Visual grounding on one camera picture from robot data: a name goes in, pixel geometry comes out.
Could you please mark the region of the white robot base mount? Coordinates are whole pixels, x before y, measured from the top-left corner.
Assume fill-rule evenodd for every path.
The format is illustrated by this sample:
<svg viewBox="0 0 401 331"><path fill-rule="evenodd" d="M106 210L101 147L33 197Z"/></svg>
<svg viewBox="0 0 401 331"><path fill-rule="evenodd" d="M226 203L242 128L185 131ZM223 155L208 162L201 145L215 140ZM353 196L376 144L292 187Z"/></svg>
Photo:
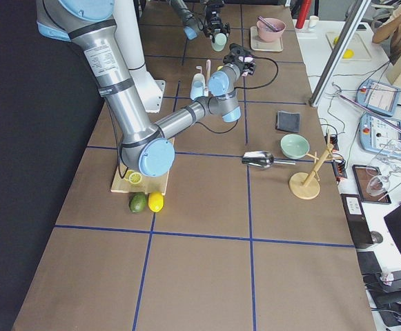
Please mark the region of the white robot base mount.
<svg viewBox="0 0 401 331"><path fill-rule="evenodd" d="M139 33L134 1L115 1L113 16L117 24L115 38L147 113L158 113L166 82L149 73Z"/></svg>

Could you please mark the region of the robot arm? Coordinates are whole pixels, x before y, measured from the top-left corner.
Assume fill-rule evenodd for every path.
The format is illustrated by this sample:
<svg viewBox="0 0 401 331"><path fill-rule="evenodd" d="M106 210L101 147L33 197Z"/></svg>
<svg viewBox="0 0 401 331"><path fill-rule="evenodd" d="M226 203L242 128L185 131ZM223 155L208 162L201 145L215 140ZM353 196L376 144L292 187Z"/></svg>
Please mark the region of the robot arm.
<svg viewBox="0 0 401 331"><path fill-rule="evenodd" d="M201 32L211 41L215 41L216 36L221 34L226 38L229 37L231 33L229 23L223 23L220 17L221 9L224 7L223 1L203 1L202 18L189 10L182 0L167 1L167 3L182 21L188 39L195 39Z"/></svg>
<svg viewBox="0 0 401 331"><path fill-rule="evenodd" d="M37 1L36 7L40 34L82 49L123 133L118 159L126 167L162 176L175 158L171 137L210 114L225 122L240 118L235 82L255 69L254 56L243 46L230 44L223 67L208 80L209 97L201 95L153 123L144 102L162 91L146 70L132 1Z"/></svg>

